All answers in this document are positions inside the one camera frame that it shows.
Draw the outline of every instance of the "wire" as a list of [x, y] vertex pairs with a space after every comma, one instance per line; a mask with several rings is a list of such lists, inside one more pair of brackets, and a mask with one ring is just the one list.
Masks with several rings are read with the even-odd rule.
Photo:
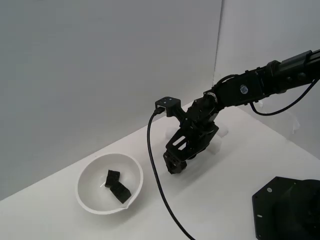
[[292, 106], [294, 106], [295, 104], [297, 104], [301, 99], [304, 98], [305, 95], [307, 95], [307, 93], [316, 85], [316, 83], [319, 81], [319, 79], [314, 80], [309, 86], [308, 88], [301, 94], [300, 97], [298, 97], [293, 103], [291, 103], [290, 105], [278, 110], [278, 111], [274, 111], [274, 112], [270, 112], [270, 113], [262, 113], [262, 112], [258, 112], [257, 109], [255, 108], [255, 105], [253, 102], [250, 102], [250, 106], [252, 108], [252, 111], [254, 111], [256, 114], [261, 115], [261, 116], [273, 116], [276, 114], [280, 114], [286, 110], [288, 110], [289, 108], [291, 108]]
[[150, 157], [150, 161], [151, 161], [151, 165], [152, 165], [152, 170], [153, 170], [153, 173], [154, 173], [154, 177], [155, 177], [155, 181], [156, 181], [156, 184], [159, 188], [159, 192], [160, 192], [160, 195], [161, 195], [161, 198], [164, 202], [164, 205], [166, 207], [166, 209], [168, 210], [170, 216], [172, 217], [173, 221], [178, 225], [178, 227], [181, 229], [181, 231], [190, 239], [190, 240], [195, 240], [195, 238], [193, 238], [185, 229], [184, 227], [181, 225], [181, 223], [178, 221], [178, 219], [176, 218], [176, 216], [174, 215], [174, 213], [172, 212], [168, 202], [167, 202], [167, 199], [165, 197], [165, 194], [164, 194], [164, 191], [161, 187], [161, 183], [160, 183], [160, 179], [159, 179], [159, 176], [158, 176], [158, 172], [157, 172], [157, 169], [156, 169], [156, 165], [155, 165], [155, 161], [154, 161], [154, 157], [152, 155], [152, 150], [151, 150], [151, 144], [150, 144], [150, 130], [151, 130], [151, 123], [152, 123], [152, 120], [154, 119], [154, 117], [158, 114], [161, 114], [165, 109], [163, 107], [158, 107], [154, 113], [152, 114], [152, 116], [150, 117], [150, 120], [149, 120], [149, 123], [148, 123], [148, 127], [147, 127], [147, 131], [146, 131], [146, 142], [147, 142], [147, 146], [148, 146], [148, 152], [149, 152], [149, 157]]

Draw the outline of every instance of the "table surface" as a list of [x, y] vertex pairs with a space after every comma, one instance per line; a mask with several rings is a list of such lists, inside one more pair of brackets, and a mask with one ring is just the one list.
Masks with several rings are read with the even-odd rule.
[[[229, 128], [220, 152], [200, 153], [181, 174], [167, 172], [163, 153], [174, 118], [152, 124], [151, 143], [162, 187], [173, 212], [198, 240], [255, 240], [252, 195], [275, 176], [320, 180], [320, 160], [237, 107], [217, 120]], [[85, 157], [0, 201], [3, 240], [187, 239], [160, 198], [146, 141], [147, 128]], [[75, 198], [77, 178], [97, 156], [110, 152], [136, 158], [144, 172], [140, 195], [129, 209], [94, 215]]]

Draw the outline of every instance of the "black robotic arm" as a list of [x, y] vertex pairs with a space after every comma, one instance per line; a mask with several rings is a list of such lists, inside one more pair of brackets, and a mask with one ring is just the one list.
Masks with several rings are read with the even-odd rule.
[[272, 61], [264, 67], [245, 71], [241, 75], [229, 75], [221, 79], [203, 97], [194, 100], [185, 112], [181, 101], [164, 97], [155, 102], [155, 107], [165, 108], [167, 117], [176, 117], [180, 129], [168, 142], [163, 154], [168, 171], [181, 173], [186, 168], [186, 160], [194, 158], [206, 149], [218, 131], [215, 118], [226, 107], [250, 104], [272, 94], [282, 94], [289, 89], [308, 85], [303, 95], [288, 107], [264, 116], [274, 115], [292, 107], [301, 100], [320, 79], [320, 50], [307, 51], [282, 62]]

